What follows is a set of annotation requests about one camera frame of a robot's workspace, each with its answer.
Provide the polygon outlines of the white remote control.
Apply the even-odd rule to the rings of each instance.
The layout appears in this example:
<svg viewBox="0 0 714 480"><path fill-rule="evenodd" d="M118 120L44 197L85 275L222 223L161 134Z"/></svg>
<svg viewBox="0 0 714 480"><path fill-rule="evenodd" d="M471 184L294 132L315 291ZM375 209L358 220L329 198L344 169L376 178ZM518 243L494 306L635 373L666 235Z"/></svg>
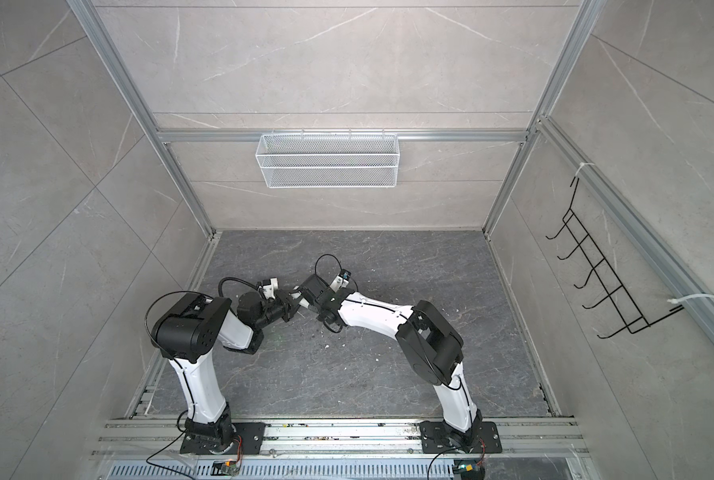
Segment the white remote control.
<svg viewBox="0 0 714 480"><path fill-rule="evenodd" d="M304 308L304 309L308 309L308 308L309 308L309 303L308 303L308 301L302 296L302 294L301 294L300 292L293 293L293 294L291 295L291 298L292 298L292 300L293 300L293 303L294 303L296 306L298 306L298 307L300 307L300 308Z"/></svg>

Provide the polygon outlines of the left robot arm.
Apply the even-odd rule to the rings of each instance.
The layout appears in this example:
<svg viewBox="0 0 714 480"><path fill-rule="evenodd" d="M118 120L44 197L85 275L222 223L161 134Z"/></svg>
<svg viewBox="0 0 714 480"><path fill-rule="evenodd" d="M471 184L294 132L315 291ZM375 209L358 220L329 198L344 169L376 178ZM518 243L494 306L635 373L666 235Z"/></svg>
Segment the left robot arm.
<svg viewBox="0 0 714 480"><path fill-rule="evenodd" d="M218 386L214 348L252 355L264 339L263 329L288 321L299 308L299 295L285 290L272 294L249 292L238 310L225 297L178 290L176 302L147 328L151 343L175 370L187 402L184 435L204 449L225 452L239 438L228 401Z"/></svg>

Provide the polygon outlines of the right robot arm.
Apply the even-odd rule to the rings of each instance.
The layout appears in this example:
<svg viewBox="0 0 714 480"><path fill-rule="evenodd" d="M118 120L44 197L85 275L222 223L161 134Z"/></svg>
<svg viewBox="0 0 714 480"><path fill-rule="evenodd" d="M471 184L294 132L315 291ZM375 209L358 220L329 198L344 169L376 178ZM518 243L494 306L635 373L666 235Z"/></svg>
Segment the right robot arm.
<svg viewBox="0 0 714 480"><path fill-rule="evenodd" d="M359 327L396 340L413 371L434 387L446 446L469 450L477 444L482 415L465 380L463 339L434 305L382 302L316 274L297 291L328 327Z"/></svg>

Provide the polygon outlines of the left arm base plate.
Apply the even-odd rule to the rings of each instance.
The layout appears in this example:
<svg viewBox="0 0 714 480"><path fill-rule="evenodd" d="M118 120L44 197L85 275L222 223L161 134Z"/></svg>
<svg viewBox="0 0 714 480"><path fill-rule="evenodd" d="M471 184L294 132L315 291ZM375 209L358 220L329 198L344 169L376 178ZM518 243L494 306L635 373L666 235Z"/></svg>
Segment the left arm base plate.
<svg viewBox="0 0 714 480"><path fill-rule="evenodd" d="M266 424L263 422L186 422L180 454L256 455L261 450Z"/></svg>

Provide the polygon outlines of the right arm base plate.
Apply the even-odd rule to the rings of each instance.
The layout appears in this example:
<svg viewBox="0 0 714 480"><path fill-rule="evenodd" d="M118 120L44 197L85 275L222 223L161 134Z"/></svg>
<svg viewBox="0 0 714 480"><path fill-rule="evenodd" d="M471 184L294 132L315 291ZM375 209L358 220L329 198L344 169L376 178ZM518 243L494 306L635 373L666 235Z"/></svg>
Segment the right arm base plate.
<svg viewBox="0 0 714 480"><path fill-rule="evenodd" d="M441 453L453 449L464 453L500 454L501 437L494 422L477 417L467 432L460 432L445 422L423 421L418 424L424 453Z"/></svg>

